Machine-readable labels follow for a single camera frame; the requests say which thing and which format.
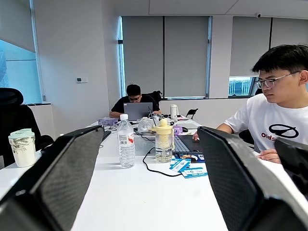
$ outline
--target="white cup with floral pattern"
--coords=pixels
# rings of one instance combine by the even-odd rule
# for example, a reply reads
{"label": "white cup with floral pattern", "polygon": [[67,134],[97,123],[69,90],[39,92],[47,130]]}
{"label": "white cup with floral pattern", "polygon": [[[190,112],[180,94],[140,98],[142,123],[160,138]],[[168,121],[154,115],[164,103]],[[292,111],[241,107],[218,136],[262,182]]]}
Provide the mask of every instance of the white cup with floral pattern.
{"label": "white cup with floral pattern", "polygon": [[18,167],[27,167],[35,163],[35,135],[30,128],[12,132],[9,142]]}

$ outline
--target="black hair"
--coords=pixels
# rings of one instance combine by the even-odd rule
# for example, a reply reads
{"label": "black hair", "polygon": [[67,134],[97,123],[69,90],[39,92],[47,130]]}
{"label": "black hair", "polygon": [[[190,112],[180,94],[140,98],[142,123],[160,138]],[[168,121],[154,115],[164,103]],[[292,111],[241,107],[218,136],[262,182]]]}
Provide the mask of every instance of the black hair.
{"label": "black hair", "polygon": [[273,47],[260,57],[251,70],[253,72],[308,70],[308,45],[280,45]]}
{"label": "black hair", "polygon": [[126,93],[128,96],[135,96],[135,95],[140,95],[141,94],[141,89],[138,85],[135,84],[130,84],[126,88]]}

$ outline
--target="glasses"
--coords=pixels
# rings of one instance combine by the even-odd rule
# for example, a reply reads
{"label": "glasses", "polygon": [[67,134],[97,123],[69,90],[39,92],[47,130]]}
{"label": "glasses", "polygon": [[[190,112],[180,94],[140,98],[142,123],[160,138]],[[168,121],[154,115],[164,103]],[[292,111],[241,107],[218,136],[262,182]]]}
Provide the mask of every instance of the glasses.
{"label": "glasses", "polygon": [[130,101],[136,101],[140,98],[140,95],[137,97],[137,98],[131,98],[131,97],[128,97]]}
{"label": "glasses", "polygon": [[291,72],[287,75],[284,75],[284,76],[280,76],[278,78],[273,78],[273,79],[267,79],[267,80],[264,80],[264,81],[256,81],[255,84],[256,86],[259,88],[259,89],[262,89],[264,87],[264,84],[268,87],[268,88],[273,88],[275,86],[275,81],[280,79],[280,78],[283,78],[283,77],[286,77],[286,76],[290,76],[290,75],[293,75],[295,73],[299,73],[301,71],[294,71],[294,72]]}

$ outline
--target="bottle label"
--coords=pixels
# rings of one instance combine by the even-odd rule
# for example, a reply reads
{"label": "bottle label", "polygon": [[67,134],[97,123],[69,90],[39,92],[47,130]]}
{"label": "bottle label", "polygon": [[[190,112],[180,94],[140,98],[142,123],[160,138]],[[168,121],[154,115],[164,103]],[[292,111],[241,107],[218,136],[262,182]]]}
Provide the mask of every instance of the bottle label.
{"label": "bottle label", "polygon": [[134,133],[129,133],[128,135],[118,135],[119,145],[131,145],[134,143]]}

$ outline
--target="plastic water bottle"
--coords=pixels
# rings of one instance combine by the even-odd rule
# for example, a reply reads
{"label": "plastic water bottle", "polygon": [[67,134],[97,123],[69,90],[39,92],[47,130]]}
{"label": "plastic water bottle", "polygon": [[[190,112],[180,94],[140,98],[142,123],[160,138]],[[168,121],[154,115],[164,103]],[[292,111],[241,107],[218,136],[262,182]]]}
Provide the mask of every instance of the plastic water bottle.
{"label": "plastic water bottle", "polygon": [[128,121],[128,115],[120,115],[120,125],[117,129],[119,145],[120,164],[122,168],[129,168],[135,165],[135,141],[134,130]]}

